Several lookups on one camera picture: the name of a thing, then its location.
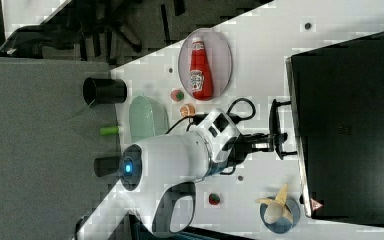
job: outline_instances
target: small bowl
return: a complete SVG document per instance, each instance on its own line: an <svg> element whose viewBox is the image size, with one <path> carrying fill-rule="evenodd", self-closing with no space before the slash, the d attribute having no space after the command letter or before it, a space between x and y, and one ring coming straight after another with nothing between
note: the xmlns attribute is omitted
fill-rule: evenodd
<svg viewBox="0 0 384 240"><path fill-rule="evenodd" d="M129 125L132 142L163 135L168 131L168 117L158 101L138 96L129 108Z"/></svg>
<svg viewBox="0 0 384 240"><path fill-rule="evenodd" d="M272 231L274 233L278 233L278 234L287 233L289 230L291 230L293 227L295 227L297 225L299 218L300 218L300 210L299 210L298 203L292 198L287 198L286 199L286 207L289 209L289 211L292 214L292 219L294 220L293 223L290 223L289 220L287 220L284 217L281 217L276 222L274 222L272 224L268 224L266 221L264 221L264 214L266 213L267 205L264 203L261 204L260 217L261 217L261 220L263 221L264 225L266 225L266 227L270 231Z"/></svg>

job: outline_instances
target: table surface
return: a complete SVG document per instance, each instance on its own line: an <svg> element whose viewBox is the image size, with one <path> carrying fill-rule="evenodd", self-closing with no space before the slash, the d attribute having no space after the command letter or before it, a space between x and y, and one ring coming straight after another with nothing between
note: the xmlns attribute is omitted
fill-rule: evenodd
<svg viewBox="0 0 384 240"><path fill-rule="evenodd" d="M37 25L51 19L71 0L1 0L5 38L26 25Z"/></svg>
<svg viewBox="0 0 384 240"><path fill-rule="evenodd" d="M312 28L305 30L304 25ZM268 130L271 101L288 100L285 60L293 54L384 31L384 1L315 1L278 0L233 18L213 30L222 33L232 51L233 74L230 86L219 98L208 102L186 96L181 103L170 99L170 92L182 88L177 61L183 41L168 46L112 71L132 91L125 104L117 105L118 122L125 126L121 146L130 143L128 108L134 96L146 95L166 108L170 125L180 119L179 109L192 103L198 112L215 107L227 110L236 98L248 97L257 106L256 116L238 125L243 133ZM245 105L237 111L250 111ZM290 107L281 109L282 129L289 134L285 150L295 150ZM184 131L186 123L174 130ZM301 219L289 233L277 235L262 223L259 197L273 196L289 184L290 196L301 195L297 157L281 161L275 153L255 153L238 167L232 176L213 176L197 184L197 205L192 226L244 236L252 239L384 239L384 229L368 226L316 221L306 218L301 206ZM210 206L207 196L219 193L221 204Z"/></svg>

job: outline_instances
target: ketchup bottle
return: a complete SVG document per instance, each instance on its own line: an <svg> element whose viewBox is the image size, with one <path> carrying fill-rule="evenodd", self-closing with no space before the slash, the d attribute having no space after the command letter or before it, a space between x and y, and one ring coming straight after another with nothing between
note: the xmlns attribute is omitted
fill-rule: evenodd
<svg viewBox="0 0 384 240"><path fill-rule="evenodd" d="M213 96L213 79L208 64L204 42L200 37L192 39L191 85L194 98L209 100Z"/></svg>

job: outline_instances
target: pink plate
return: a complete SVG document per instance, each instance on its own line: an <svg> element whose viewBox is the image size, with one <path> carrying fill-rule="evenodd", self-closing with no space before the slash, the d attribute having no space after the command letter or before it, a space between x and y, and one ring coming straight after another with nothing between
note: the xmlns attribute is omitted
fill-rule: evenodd
<svg viewBox="0 0 384 240"><path fill-rule="evenodd" d="M179 77L186 92L192 95L192 86L189 79L191 65L192 39L201 37L207 52L213 78L213 97L219 97L230 81L232 75L232 54L224 36L210 28L200 28L192 32L185 40L179 54Z"/></svg>

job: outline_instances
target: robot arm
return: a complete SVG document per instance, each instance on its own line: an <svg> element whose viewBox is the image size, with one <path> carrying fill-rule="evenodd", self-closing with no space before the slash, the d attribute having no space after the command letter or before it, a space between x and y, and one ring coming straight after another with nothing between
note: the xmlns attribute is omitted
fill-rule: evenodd
<svg viewBox="0 0 384 240"><path fill-rule="evenodd" d="M120 181L86 220L73 240L107 240L123 217L134 208Z"/></svg>
<svg viewBox="0 0 384 240"><path fill-rule="evenodd" d="M277 124L275 121L273 126L279 130ZM193 219L194 182L241 164L249 153L273 151L272 146L281 145L287 137L279 141L279 136L283 136L280 130L242 135L228 114L214 109L183 135L166 134L136 142L120 158L120 180L81 227L78 239L108 239L129 212L157 237L182 231ZM260 142L270 147L253 147Z"/></svg>

